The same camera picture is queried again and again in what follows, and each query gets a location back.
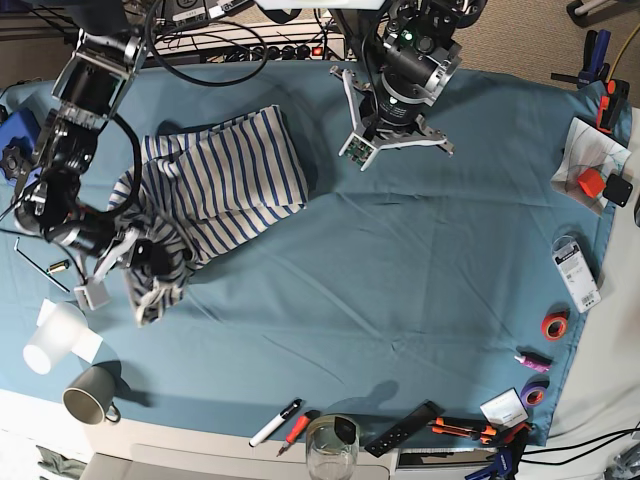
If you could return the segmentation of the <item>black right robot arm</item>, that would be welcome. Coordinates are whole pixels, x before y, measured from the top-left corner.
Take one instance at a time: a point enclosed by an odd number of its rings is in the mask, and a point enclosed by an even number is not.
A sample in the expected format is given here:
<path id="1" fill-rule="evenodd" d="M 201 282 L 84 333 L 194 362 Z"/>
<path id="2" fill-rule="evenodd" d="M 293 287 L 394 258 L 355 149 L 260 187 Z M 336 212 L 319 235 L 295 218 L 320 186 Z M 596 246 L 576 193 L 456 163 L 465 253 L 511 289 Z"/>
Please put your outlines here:
<path id="1" fill-rule="evenodd" d="M 121 1 L 68 1 L 80 28 L 78 44 L 54 86 L 52 109 L 32 153 L 2 163 L 15 180 L 9 212 L 25 233 L 68 253 L 82 272 L 76 290 L 86 308 L 104 305 L 106 275 L 122 269 L 140 323 L 159 319 L 183 296 L 191 246 L 178 208 L 187 181 L 180 147 L 169 139 L 139 139 L 118 112 L 144 64 L 160 26 L 159 5 L 144 2 L 135 14 Z M 132 168 L 121 176 L 106 210 L 79 198 L 102 130 L 117 125 L 130 140 Z"/>

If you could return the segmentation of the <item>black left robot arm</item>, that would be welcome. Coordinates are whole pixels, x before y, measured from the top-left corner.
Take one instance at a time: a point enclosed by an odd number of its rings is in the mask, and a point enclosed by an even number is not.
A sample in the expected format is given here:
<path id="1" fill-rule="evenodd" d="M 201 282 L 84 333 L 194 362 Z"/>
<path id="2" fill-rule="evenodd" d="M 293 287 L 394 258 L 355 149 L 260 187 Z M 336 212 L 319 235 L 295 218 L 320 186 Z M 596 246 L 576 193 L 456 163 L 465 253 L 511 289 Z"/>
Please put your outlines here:
<path id="1" fill-rule="evenodd" d="M 453 36 L 481 16 L 483 1 L 385 1 L 375 12 L 331 12 L 365 79 L 334 66 L 347 98 L 352 131 L 341 156 L 368 169 L 383 150 L 437 147 L 455 151 L 430 127 L 424 110 L 437 101 L 458 69 L 461 46 Z"/>

